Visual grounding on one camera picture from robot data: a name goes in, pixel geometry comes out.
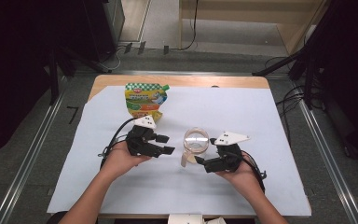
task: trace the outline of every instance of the black stand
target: black stand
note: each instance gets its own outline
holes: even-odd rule
[[[304,101],[308,108],[311,109],[312,80],[315,72],[317,72],[317,68],[321,67],[320,65],[324,61],[324,55],[328,53],[326,52],[328,43],[326,40],[328,39],[327,34],[334,34],[334,23],[337,20],[337,15],[335,15],[335,13],[341,4],[342,2],[338,0],[332,0],[330,2],[329,8],[326,10],[316,29],[301,50],[280,62],[273,64],[271,67],[260,72],[252,73],[252,75],[256,77],[265,77],[278,68],[296,61],[290,69],[288,76],[292,80],[298,80],[304,71],[306,71]]]
[[[50,74],[50,87],[51,87],[51,98],[50,98],[51,105],[54,104],[60,93],[59,84],[58,84],[57,65],[61,68],[63,74],[66,77],[73,77],[75,74],[76,69],[72,64],[70,58],[75,58],[79,60],[89,68],[93,69],[95,72],[105,73],[105,71],[101,67],[99,67],[92,61],[89,61],[81,57],[80,55],[76,54],[74,51],[68,48],[60,48],[60,49],[52,48],[48,56],[48,68]]]
[[[301,77],[301,74],[303,74],[303,72],[307,70],[304,90],[304,101],[307,107],[311,109],[311,88],[314,72],[316,71],[316,60],[315,57],[308,51],[308,48],[309,47],[306,45],[303,49],[299,50],[292,56],[289,56],[260,72],[252,73],[252,75],[255,77],[265,77],[271,72],[296,60],[293,67],[290,69],[288,76],[292,80],[298,80]]]

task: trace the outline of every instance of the green food package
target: green food package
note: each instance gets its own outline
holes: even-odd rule
[[[162,116],[158,109],[167,100],[169,88],[157,83],[127,83],[125,97],[130,114],[134,118],[150,115],[157,121]]]

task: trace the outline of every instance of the black cable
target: black cable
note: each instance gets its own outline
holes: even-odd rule
[[[287,135],[287,141],[289,143],[289,147],[292,146],[292,139],[291,139],[291,136],[290,136],[290,127],[289,127],[289,122],[287,121],[287,117],[286,117],[286,113],[284,111],[285,107],[284,107],[284,102],[286,101],[286,98],[288,97],[288,95],[290,94],[290,92],[292,91],[295,91],[296,89],[298,88],[303,88],[304,86],[297,86],[297,87],[294,87],[292,88],[289,92],[287,92],[284,97],[283,97],[283,102],[282,102],[282,109],[283,109],[283,119],[284,119],[284,123],[286,125],[286,135]]]
[[[179,49],[179,50],[187,50],[187,49],[189,49],[193,45],[194,41],[196,40],[196,35],[197,35],[196,25],[197,25],[197,11],[198,11],[198,8],[199,8],[199,0],[196,1],[196,11],[194,13],[193,40],[191,41],[190,45],[188,45],[187,47],[185,47],[183,49]]]
[[[286,57],[273,57],[273,58],[270,58],[270,59],[266,60],[266,62],[264,63],[264,67],[267,69],[267,64],[268,64],[270,61],[274,60],[274,59],[284,59],[284,58],[286,58]],[[286,66],[287,66],[287,68],[288,68],[289,70],[291,69],[291,67],[289,66],[289,63],[287,63]]]
[[[289,111],[295,109],[296,106],[297,106],[297,105],[301,102],[301,100],[303,100],[303,99],[304,99],[304,97],[298,97],[294,102],[292,102],[289,106],[287,106],[287,107],[284,109],[284,111],[280,114],[280,117],[282,118],[282,116],[283,116],[284,113],[287,113],[287,112],[289,112]]]
[[[296,93],[296,94],[294,94],[294,95],[292,95],[292,96],[286,98],[285,101],[294,100],[294,99],[296,99],[296,98],[300,98],[300,95],[304,95],[304,93],[302,93],[302,92],[301,92],[301,93]],[[281,103],[283,103],[283,100],[276,102],[275,105],[280,105]]]

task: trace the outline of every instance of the wrist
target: wrist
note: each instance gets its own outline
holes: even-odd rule
[[[97,176],[100,177],[103,182],[106,182],[108,184],[111,184],[119,177],[119,175],[112,173],[111,171],[107,171],[104,168],[100,170]]]

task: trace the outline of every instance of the wooden table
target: wooden table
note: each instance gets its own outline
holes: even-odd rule
[[[196,0],[179,0],[179,49],[182,19],[194,19]],[[199,0],[197,20],[277,23],[289,54],[325,10],[326,0]]]
[[[126,85],[129,82],[164,83],[170,86],[188,87],[235,87],[235,88],[264,88],[269,84],[264,77],[206,77],[206,76],[128,76],[100,75],[95,78],[89,94],[89,100],[106,86]]]

